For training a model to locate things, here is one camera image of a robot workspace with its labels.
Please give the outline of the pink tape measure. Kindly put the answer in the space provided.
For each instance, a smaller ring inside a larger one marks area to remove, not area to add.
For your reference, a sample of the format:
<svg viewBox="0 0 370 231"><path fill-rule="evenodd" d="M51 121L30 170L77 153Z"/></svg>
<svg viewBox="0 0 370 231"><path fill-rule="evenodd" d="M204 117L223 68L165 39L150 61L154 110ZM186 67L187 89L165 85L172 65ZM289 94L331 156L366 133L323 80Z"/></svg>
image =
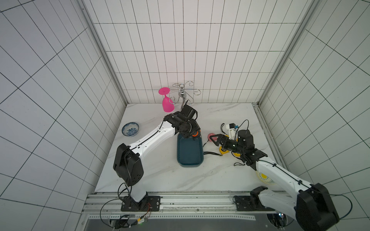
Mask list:
<svg viewBox="0 0 370 231"><path fill-rule="evenodd" d="M208 144L208 143L215 143L217 141L216 134L214 133L209 133L207 136L207 141L203 144L203 147Z"/></svg>

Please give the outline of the teal plastic storage box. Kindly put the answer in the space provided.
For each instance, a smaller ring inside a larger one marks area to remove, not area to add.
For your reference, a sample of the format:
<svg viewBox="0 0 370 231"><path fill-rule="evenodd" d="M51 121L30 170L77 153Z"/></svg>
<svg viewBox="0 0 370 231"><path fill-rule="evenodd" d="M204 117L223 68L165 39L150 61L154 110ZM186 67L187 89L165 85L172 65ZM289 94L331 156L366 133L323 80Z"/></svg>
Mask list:
<svg viewBox="0 0 370 231"><path fill-rule="evenodd" d="M204 161L202 137L177 135L177 162L182 167L198 167Z"/></svg>

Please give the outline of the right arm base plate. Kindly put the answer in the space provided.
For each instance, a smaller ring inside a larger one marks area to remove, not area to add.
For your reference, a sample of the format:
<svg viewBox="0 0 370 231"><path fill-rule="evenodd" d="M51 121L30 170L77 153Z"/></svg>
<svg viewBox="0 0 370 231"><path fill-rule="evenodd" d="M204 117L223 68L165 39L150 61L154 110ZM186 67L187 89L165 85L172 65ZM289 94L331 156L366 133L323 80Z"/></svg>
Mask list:
<svg viewBox="0 0 370 231"><path fill-rule="evenodd" d="M255 196L238 196L233 197L233 202L236 205L237 211L274 211L272 208L265 207L261 204L260 200Z"/></svg>

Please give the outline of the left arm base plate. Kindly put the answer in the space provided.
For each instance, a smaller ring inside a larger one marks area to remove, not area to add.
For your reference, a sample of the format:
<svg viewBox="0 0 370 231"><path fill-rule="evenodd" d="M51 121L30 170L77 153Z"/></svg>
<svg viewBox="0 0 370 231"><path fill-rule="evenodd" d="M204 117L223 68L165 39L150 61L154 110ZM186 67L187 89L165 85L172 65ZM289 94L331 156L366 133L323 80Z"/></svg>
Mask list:
<svg viewBox="0 0 370 231"><path fill-rule="evenodd" d="M131 197L124 200L121 206L122 212L144 212L144 211L159 211L161 205L160 196L146 195L140 202L134 201Z"/></svg>

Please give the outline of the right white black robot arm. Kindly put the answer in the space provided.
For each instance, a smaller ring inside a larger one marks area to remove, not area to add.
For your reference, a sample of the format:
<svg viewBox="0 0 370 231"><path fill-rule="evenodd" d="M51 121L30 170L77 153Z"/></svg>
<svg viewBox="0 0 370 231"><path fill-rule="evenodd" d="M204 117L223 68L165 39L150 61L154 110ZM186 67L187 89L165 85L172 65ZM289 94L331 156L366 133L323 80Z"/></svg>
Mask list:
<svg viewBox="0 0 370 231"><path fill-rule="evenodd" d="M293 218L305 231L326 231L340 221L332 198L325 186L304 181L255 148L249 130L241 130L238 140L223 134L209 140L230 152L240 154L242 162L269 177L288 196L275 193L265 186L255 188L250 196L239 200L253 211L273 209Z"/></svg>

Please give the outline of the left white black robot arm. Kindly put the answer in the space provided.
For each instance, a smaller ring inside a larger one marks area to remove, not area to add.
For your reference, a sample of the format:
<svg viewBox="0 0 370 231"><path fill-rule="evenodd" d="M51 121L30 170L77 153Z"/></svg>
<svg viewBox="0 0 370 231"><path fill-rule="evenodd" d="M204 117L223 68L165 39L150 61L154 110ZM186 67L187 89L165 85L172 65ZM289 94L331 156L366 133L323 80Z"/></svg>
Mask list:
<svg viewBox="0 0 370 231"><path fill-rule="evenodd" d="M176 134L183 138L200 135L197 123L198 112L189 105L184 105L181 111L166 115L163 121L149 134L138 141L118 146L113 164L116 174L129 187L129 198L135 203L141 203L148 196L144 186L140 183L144 175L142 161L165 140Z"/></svg>

